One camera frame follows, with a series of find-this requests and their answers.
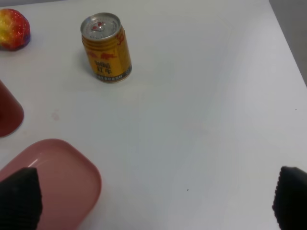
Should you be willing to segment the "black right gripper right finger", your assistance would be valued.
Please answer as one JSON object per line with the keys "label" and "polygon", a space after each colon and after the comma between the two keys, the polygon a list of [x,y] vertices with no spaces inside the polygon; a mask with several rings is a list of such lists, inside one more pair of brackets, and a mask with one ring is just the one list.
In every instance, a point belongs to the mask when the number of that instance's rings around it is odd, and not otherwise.
{"label": "black right gripper right finger", "polygon": [[282,230],[307,228],[307,173],[297,167],[280,170],[272,205]]}

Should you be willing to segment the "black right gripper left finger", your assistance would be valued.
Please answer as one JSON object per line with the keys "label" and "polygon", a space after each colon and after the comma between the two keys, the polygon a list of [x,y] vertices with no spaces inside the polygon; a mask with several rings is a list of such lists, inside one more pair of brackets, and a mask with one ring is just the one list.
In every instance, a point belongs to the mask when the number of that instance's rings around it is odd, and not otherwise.
{"label": "black right gripper left finger", "polygon": [[35,230],[42,214],[37,169],[22,168],[0,183],[0,228]]}

